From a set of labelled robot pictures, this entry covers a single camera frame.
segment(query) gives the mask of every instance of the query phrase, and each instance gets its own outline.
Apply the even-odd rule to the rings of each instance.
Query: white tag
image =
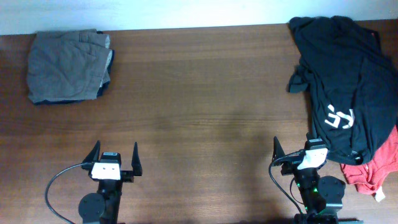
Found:
[[[303,162],[298,165],[297,169],[317,168],[326,160],[327,154],[327,148],[307,150],[305,151]]]
[[[377,202],[381,202],[381,200],[385,198],[386,196],[384,195],[383,189],[380,186],[379,189],[376,191],[376,194],[374,195],[374,199],[376,199]]]
[[[91,177],[99,180],[120,180],[120,167],[115,163],[94,163]]]

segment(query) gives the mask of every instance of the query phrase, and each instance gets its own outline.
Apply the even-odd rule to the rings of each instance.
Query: pink fabric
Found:
[[[398,170],[398,132],[394,127],[387,141],[376,151],[367,164],[350,166],[340,164],[349,184],[354,184],[359,193],[371,195],[384,182],[388,173]]]

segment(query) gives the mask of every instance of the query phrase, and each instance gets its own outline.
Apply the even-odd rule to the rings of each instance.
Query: folded garment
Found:
[[[39,32],[28,57],[28,97],[35,104],[95,99],[110,82],[109,45],[96,30]]]
[[[376,194],[380,201],[384,198],[381,185],[390,172],[398,170],[398,132],[394,127],[387,141],[376,151],[367,164],[351,166],[340,164],[349,184],[354,184],[362,194]]]

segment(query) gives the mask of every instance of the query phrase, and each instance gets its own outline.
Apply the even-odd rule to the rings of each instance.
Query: pile of clothes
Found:
[[[39,32],[30,48],[27,84],[34,104],[93,100],[110,82],[114,51],[95,29]]]
[[[301,53],[289,92],[309,91],[312,133],[349,184],[384,198],[382,182],[398,170],[398,72],[379,35],[350,18],[295,17],[289,28]]]

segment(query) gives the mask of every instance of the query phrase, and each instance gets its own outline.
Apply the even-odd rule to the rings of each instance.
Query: stack of folded clothes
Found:
[[[36,105],[94,100],[110,82],[114,51],[95,29],[39,32],[30,48],[27,84]]]

